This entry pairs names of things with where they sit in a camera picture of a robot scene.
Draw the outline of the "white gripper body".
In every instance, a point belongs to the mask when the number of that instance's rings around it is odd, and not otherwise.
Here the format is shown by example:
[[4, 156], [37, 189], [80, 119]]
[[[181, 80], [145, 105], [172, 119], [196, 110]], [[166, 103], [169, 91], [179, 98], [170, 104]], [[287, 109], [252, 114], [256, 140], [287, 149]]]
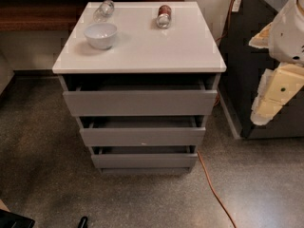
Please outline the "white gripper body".
[[281, 63], [304, 65], [304, 0], [289, 0], [273, 20], [269, 53]]

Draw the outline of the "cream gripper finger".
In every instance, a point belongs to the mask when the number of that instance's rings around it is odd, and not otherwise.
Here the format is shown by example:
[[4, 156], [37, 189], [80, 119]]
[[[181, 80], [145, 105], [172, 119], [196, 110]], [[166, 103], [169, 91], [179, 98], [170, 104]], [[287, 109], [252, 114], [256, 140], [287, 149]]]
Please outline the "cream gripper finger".
[[280, 63], [275, 70], [266, 69], [252, 104], [252, 123], [267, 124], [303, 86], [303, 66]]
[[249, 41], [249, 46], [253, 48], [269, 48], [271, 46], [272, 24], [269, 23], [259, 33]]

